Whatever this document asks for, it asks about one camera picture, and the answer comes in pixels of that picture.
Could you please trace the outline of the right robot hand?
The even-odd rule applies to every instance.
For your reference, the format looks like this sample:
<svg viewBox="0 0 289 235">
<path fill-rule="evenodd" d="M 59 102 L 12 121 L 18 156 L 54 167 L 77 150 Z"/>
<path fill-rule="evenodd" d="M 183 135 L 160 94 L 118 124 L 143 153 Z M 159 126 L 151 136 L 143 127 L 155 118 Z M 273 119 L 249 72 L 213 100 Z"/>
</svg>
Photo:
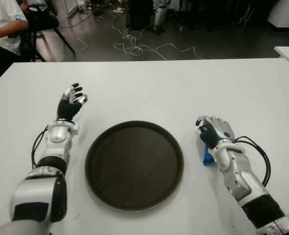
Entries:
<svg viewBox="0 0 289 235">
<path fill-rule="evenodd" d="M 195 125 L 200 139 L 209 149 L 214 149 L 220 142 L 234 142 L 235 135 L 228 122 L 215 116 L 200 116 Z"/>
</svg>

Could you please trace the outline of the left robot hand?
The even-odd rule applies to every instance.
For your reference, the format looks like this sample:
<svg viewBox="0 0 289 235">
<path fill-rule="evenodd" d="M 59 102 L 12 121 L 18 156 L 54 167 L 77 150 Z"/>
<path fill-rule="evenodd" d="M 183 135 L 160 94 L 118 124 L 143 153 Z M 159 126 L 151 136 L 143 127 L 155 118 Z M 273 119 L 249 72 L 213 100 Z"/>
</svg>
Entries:
<svg viewBox="0 0 289 235">
<path fill-rule="evenodd" d="M 81 91 L 83 88 L 74 83 L 62 94 L 57 107 L 57 120 L 63 119 L 72 122 L 73 118 L 88 101 L 88 96 Z"/>
</svg>

